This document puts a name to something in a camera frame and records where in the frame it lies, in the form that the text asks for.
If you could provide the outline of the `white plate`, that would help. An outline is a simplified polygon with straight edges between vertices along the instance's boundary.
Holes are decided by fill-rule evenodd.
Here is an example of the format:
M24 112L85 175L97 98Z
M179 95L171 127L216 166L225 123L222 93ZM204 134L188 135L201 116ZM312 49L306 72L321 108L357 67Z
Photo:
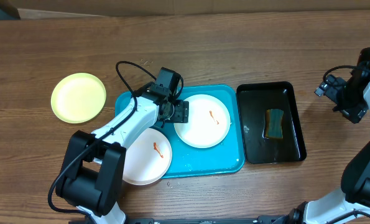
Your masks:
M169 140L158 130L146 129L126 152L123 181L148 185L161 179L172 161Z
M187 123L174 124L179 138L189 146L209 148L229 133L231 118L227 107L216 97L206 94L189 96Z

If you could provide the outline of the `yellow green sponge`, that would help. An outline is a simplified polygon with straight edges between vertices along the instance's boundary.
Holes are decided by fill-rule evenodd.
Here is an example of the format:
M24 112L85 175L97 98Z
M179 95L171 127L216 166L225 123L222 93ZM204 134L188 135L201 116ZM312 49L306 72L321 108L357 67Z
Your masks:
M282 120L284 112L280 109L269 109L265 113L264 137L267 139L282 139Z

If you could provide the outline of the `yellow-green plate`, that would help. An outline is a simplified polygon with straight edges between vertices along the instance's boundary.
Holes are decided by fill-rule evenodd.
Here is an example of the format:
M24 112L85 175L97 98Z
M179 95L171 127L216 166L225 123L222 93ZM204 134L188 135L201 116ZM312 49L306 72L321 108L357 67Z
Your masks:
M105 102L103 82L89 73L74 73L63 78L53 89L50 99L55 116L71 124L92 120Z

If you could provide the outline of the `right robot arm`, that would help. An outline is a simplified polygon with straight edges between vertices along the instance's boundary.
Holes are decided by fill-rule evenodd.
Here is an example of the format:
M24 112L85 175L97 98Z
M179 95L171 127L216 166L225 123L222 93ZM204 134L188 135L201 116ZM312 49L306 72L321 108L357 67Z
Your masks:
M345 81L333 76L332 69L323 75L315 90L335 103L352 123L370 113L370 47L362 49L355 66L348 67L351 77ZM370 141L346 166L341 187L311 202L303 202L287 215L268 219L269 223L346 223L359 217L370 218Z

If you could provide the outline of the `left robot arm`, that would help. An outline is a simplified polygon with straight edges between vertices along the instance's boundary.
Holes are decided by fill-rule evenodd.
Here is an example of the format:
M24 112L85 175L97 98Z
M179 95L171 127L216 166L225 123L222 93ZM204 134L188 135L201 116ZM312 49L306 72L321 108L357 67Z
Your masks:
M183 77L161 68L157 77L131 90L127 107L91 134L77 131L69 140L48 204L60 213L79 213L85 223L124 223L117 197L123 181L126 151L149 127L187 123L189 103L179 98Z

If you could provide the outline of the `blue plastic tray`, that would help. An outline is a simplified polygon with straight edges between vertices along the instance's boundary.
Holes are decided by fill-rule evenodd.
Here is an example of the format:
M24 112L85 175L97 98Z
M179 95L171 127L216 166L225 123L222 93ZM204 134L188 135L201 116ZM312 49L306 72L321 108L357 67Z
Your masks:
M227 107L231 118L229 133L217 145L201 149L185 144L178 137L173 124L162 126L158 122L150 127L160 131L172 147L172 161L168 171L162 176L163 179L233 173L244 165L244 147L235 91L228 85L187 86L180 99L198 94L214 96Z

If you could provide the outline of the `black water tray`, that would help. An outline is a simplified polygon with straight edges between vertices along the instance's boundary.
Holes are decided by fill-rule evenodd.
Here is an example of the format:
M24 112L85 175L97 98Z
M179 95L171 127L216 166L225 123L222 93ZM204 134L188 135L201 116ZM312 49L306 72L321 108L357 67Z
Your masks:
M291 83L243 84L237 87L236 98L248 162L263 164L305 160L307 150ZM264 137L265 113L269 109L284 112L282 139Z

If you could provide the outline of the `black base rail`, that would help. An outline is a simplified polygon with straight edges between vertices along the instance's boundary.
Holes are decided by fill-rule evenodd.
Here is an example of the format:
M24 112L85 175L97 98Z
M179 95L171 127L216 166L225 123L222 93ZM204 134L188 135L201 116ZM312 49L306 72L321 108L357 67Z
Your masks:
M261 215L257 218L199 218L199 219L165 219L128 218L125 224L283 224L287 223L284 215Z

